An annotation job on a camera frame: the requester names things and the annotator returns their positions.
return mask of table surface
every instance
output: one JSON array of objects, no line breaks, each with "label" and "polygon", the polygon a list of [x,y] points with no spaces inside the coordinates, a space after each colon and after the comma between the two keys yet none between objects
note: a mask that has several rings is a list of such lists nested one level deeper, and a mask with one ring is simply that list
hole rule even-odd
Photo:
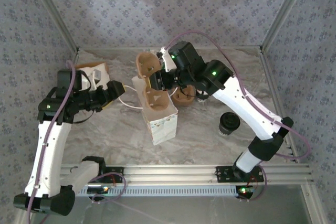
[{"label": "table surface", "polygon": [[[132,85],[137,75],[135,58],[143,50],[96,50],[80,54],[78,63],[105,61],[111,80]],[[224,57],[215,49],[200,49],[205,61]],[[267,108],[275,111],[258,50],[225,49],[225,53],[240,70],[246,89]],[[138,106],[137,93],[127,90],[122,100]],[[255,137],[250,127],[241,121],[240,127],[230,136],[218,132],[220,116],[231,109],[210,97],[205,103],[194,101],[191,106],[177,107],[176,138],[153,146],[150,133],[140,110],[121,104],[118,100],[87,122],[73,125],[68,136],[63,163],[78,163],[85,156],[102,156],[108,165],[124,164],[232,164]],[[75,120],[87,117],[81,112]],[[286,153],[283,145],[281,153]],[[284,163],[274,157],[270,162]]]}]

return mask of patterned wallpaper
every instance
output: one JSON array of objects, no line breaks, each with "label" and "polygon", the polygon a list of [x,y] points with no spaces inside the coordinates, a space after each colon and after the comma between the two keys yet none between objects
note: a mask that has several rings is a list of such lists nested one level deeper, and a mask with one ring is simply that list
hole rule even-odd
[{"label": "patterned wallpaper", "polygon": [[1,0],[0,223],[14,223],[37,145],[37,106],[72,53],[40,0]]},{"label": "patterned wallpaper", "polygon": [[226,46],[260,45],[284,0],[53,1],[78,46],[126,47],[160,46],[187,29]]},{"label": "patterned wallpaper", "polygon": [[[336,223],[336,0],[298,0],[267,53],[296,129],[308,137],[320,197]],[[298,144],[304,151],[302,143]]]}]

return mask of white cardboard box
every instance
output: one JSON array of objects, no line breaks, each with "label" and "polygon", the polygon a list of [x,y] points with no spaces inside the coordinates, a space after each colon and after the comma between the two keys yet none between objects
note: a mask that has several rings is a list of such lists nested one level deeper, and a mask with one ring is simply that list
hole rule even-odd
[{"label": "white cardboard box", "polygon": [[165,110],[154,111],[147,106],[143,90],[145,81],[136,77],[132,78],[134,88],[137,90],[140,100],[143,118],[146,121],[148,130],[152,135],[154,145],[161,144],[169,139],[176,137],[177,113],[178,110],[170,99],[169,105]]}]

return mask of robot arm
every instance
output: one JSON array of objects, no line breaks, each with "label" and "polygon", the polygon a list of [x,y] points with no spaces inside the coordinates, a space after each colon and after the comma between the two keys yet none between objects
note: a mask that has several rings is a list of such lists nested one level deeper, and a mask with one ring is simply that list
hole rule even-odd
[{"label": "robot arm", "polygon": [[249,92],[250,99],[262,111],[274,119],[273,122],[264,118],[245,99],[240,90],[238,79],[222,62],[212,60],[204,62],[191,43],[181,41],[172,46],[169,51],[161,49],[157,54],[163,58],[165,69],[150,76],[151,87],[157,90],[167,90],[174,87],[185,88],[193,85],[198,92],[206,92],[228,105],[256,133],[256,137],[236,160],[234,175],[238,178],[249,176],[251,170],[261,161],[270,160],[279,150],[287,130],[274,124],[274,121],[292,127],[293,121],[273,114],[264,107]]},{"label": "robot arm", "polygon": [[83,75],[87,77],[82,70],[76,70],[75,85],[71,95],[49,134],[40,168],[39,183],[38,186],[35,186],[35,176],[37,169],[39,169],[38,162],[44,145],[44,138],[51,119],[62,103],[70,85],[70,70],[60,70],[58,72],[57,87],[53,88],[39,104],[39,138],[34,166],[24,193],[14,198],[15,207],[27,209],[32,192],[37,189],[32,211],[68,215],[75,202],[75,194],[91,179],[106,172],[103,158],[86,157],[73,173],[60,180],[65,142],[74,122],[74,116],[80,110],[100,112],[106,105],[125,92],[122,83],[117,81],[106,81],[92,91],[90,91],[91,81],[89,81],[90,88],[83,89]]}]

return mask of aluminum frame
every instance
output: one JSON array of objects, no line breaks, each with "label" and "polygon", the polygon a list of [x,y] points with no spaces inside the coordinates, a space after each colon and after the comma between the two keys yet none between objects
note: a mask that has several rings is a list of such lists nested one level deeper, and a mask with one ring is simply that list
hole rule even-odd
[{"label": "aluminum frame", "polygon": [[71,33],[69,29],[67,28],[66,24],[64,23],[59,11],[57,10],[55,4],[52,0],[41,0],[45,6],[45,8],[48,10],[50,18],[55,23],[55,26],[59,30],[59,32],[62,34],[67,46],[72,52],[77,52],[77,46],[74,41],[74,39],[71,36]]},{"label": "aluminum frame", "polygon": [[270,48],[296,1],[297,0],[284,0],[282,3],[276,18],[273,20],[272,25],[261,44],[263,52],[267,52]]},{"label": "aluminum frame", "polygon": [[[276,109],[276,112],[279,116],[285,115],[284,106],[282,105],[282,101],[280,98],[280,95],[278,93],[278,90],[276,89],[276,82],[272,75],[271,66],[269,64],[268,58],[260,51],[259,53],[261,64],[265,72],[266,80],[268,82],[269,88],[271,90],[273,103]],[[298,156],[298,151],[296,149],[293,134],[289,132],[287,136],[285,137],[286,143],[291,146],[291,149],[293,151],[293,154],[295,156]],[[301,184],[301,189],[303,192],[304,200],[306,202],[308,212],[310,215],[310,219],[313,224],[323,223],[328,224],[327,215],[324,212],[321,199],[318,195],[316,185],[314,184]]]},{"label": "aluminum frame", "polygon": [[[70,169],[75,166],[78,164],[63,164],[60,178],[70,174]],[[124,165],[123,167],[125,179],[132,186],[237,186],[246,184],[244,182],[218,183],[215,175],[216,166],[222,165]],[[264,164],[263,168],[267,174],[268,185],[313,184],[308,164]]]}]

